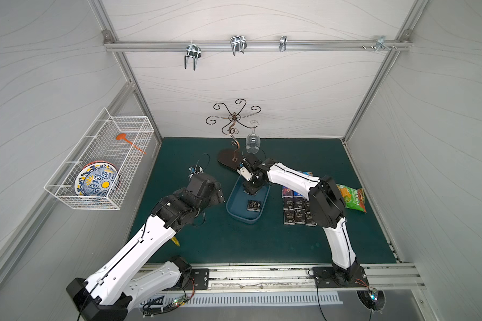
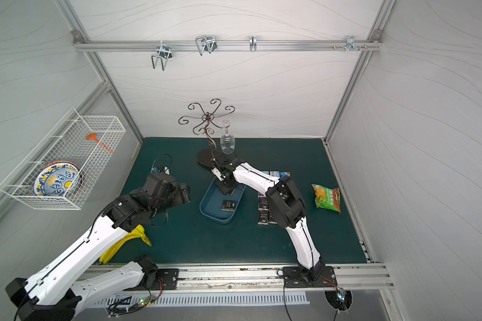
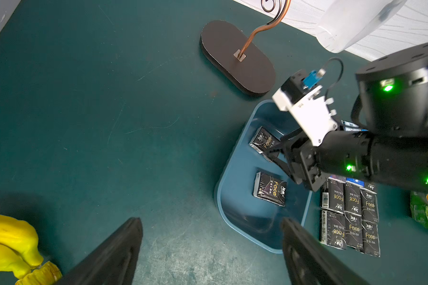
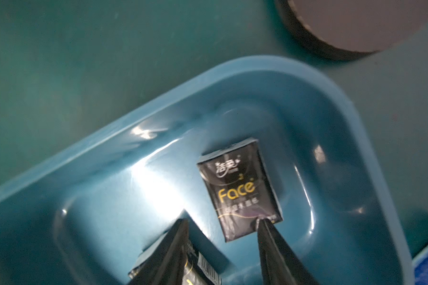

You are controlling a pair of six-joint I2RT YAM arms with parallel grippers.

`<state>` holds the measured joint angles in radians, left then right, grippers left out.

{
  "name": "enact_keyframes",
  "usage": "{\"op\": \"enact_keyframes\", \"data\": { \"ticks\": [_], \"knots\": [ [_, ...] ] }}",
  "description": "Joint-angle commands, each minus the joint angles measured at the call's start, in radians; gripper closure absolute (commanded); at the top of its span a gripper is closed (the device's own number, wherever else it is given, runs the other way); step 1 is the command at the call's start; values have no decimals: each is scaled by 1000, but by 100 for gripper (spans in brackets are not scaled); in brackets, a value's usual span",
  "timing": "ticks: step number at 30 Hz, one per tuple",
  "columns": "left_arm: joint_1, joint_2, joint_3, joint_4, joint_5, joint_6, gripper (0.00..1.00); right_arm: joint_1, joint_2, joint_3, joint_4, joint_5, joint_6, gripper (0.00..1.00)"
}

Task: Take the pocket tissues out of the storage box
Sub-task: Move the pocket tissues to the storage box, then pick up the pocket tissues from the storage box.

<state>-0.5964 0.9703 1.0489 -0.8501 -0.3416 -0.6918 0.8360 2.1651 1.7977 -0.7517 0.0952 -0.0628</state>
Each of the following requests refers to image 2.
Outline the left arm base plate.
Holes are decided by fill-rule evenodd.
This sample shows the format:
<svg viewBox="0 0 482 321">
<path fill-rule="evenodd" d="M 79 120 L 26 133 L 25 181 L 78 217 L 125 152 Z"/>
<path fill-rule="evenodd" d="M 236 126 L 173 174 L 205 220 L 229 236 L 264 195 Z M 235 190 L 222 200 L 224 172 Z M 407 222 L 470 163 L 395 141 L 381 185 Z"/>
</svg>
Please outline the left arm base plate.
<svg viewBox="0 0 482 321">
<path fill-rule="evenodd" d="M 125 289 L 125 291 L 134 290 L 157 290 L 162 288 L 165 290 L 175 290 L 177 288 L 179 278 L 179 269 L 159 269 L 154 272 L 151 271 L 144 276 L 138 286 L 133 286 Z"/>
</svg>

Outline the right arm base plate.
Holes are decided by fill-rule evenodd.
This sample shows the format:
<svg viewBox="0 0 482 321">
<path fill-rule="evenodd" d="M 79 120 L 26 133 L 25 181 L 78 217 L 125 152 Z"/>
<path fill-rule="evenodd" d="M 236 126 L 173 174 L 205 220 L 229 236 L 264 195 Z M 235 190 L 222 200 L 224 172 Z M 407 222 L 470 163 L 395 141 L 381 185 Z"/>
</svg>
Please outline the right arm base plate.
<svg viewBox="0 0 482 321">
<path fill-rule="evenodd" d="M 325 266 L 318 276 L 312 276 L 299 267 L 283 267 L 277 271 L 286 288 L 336 288 L 337 278 L 333 267 Z"/>
</svg>

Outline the teal plastic storage box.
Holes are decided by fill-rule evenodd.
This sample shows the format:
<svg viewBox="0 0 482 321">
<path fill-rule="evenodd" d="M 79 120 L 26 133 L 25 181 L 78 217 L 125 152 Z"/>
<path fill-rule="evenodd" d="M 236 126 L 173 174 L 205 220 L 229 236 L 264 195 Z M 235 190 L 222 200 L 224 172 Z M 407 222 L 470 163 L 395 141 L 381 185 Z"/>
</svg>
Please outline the teal plastic storage box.
<svg viewBox="0 0 482 321">
<path fill-rule="evenodd" d="M 218 182 L 219 180 L 217 178 L 215 178 L 211 182 L 203 199 L 200 202 L 199 211 L 207 219 L 214 221 L 216 223 L 225 225 L 225 224 L 229 224 L 233 220 L 233 217 L 236 211 L 235 212 L 222 211 L 221 210 L 222 201 L 223 200 L 237 201 L 238 202 L 237 208 L 236 208 L 237 210 L 242 200 L 242 197 L 244 195 L 246 186 L 239 185 L 237 188 L 235 188 L 234 192 L 231 195 L 223 195 L 216 185 Z"/>
</svg>

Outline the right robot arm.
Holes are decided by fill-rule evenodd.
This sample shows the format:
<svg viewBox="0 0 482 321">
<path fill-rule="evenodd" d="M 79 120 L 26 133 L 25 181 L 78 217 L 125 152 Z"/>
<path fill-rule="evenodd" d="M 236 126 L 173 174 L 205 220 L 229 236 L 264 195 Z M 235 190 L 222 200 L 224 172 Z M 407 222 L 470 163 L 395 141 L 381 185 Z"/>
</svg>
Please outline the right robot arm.
<svg viewBox="0 0 482 321">
<path fill-rule="evenodd" d="M 274 177 L 251 166 L 244 160 L 218 157 L 210 166 L 222 187 L 246 185 L 266 197 L 270 214 L 279 226 L 286 229 L 297 254 L 301 275 L 316 282 L 325 269 L 320 252 L 315 247 L 307 224 L 305 200 L 290 176 Z"/>
</svg>

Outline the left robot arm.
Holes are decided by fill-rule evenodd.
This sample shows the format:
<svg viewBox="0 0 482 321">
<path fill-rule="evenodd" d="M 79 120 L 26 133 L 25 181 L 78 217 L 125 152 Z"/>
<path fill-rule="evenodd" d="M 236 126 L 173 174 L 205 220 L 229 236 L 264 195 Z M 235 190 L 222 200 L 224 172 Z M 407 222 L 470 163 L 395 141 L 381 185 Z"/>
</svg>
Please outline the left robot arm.
<svg viewBox="0 0 482 321">
<path fill-rule="evenodd" d="M 142 255 L 102 276 L 81 275 L 116 242 L 160 212 L 190 202 L 190 188 L 165 172 L 151 173 L 142 188 L 121 195 L 96 217 L 91 228 L 29 278 L 6 286 L 16 306 L 14 320 L 72 320 L 79 312 L 119 291 L 143 286 L 158 267 Z"/>
</svg>

